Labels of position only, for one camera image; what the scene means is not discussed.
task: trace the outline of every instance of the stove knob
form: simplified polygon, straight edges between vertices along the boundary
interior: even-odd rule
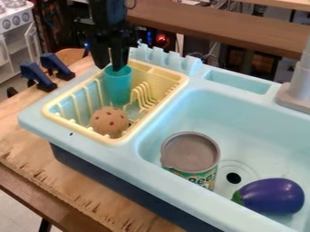
[[[21,19],[18,16],[15,16],[12,21],[14,25],[19,25],[21,23]]]
[[[29,16],[28,13],[23,13],[22,19],[23,19],[25,22],[28,22],[28,21],[29,21],[29,18],[30,18],[30,16]]]
[[[5,19],[4,22],[2,23],[2,26],[4,27],[4,29],[7,30],[11,27],[11,22]]]

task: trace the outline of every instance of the yellow dish rack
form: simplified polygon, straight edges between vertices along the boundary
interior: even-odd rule
[[[47,102],[42,108],[43,115],[105,144],[115,145],[126,141],[188,82],[188,76],[180,72],[149,63],[130,59],[128,65],[132,68],[131,98],[123,110],[131,126],[120,138],[112,139],[108,134],[96,133],[89,125],[94,112],[104,106],[111,106],[103,88],[103,70]]]

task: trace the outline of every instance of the floor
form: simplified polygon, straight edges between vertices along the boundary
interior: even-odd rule
[[[1,83],[0,102],[7,99],[6,89],[9,87],[21,92],[27,88],[27,80],[18,75]],[[0,232],[36,232],[40,223],[41,217],[0,190]],[[61,232],[56,227],[51,231]]]
[[[41,217],[0,191],[1,232],[36,232],[39,230],[40,223]],[[61,230],[52,227],[51,232],[61,232]]]

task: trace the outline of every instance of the drain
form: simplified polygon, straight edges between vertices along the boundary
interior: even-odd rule
[[[236,190],[255,180],[258,180],[258,175],[246,163],[231,159],[222,160],[218,164],[214,191],[224,198],[231,199]]]
[[[226,175],[226,179],[228,180],[229,183],[235,185],[241,182],[241,177],[235,172],[228,173]]]

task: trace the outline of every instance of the green label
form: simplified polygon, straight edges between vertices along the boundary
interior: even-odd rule
[[[214,189],[214,181],[217,176],[218,166],[214,167],[213,169],[207,170],[205,172],[200,173],[188,173],[182,172],[175,169],[167,169],[170,172],[189,180],[192,183],[195,183],[202,188],[213,190]]]

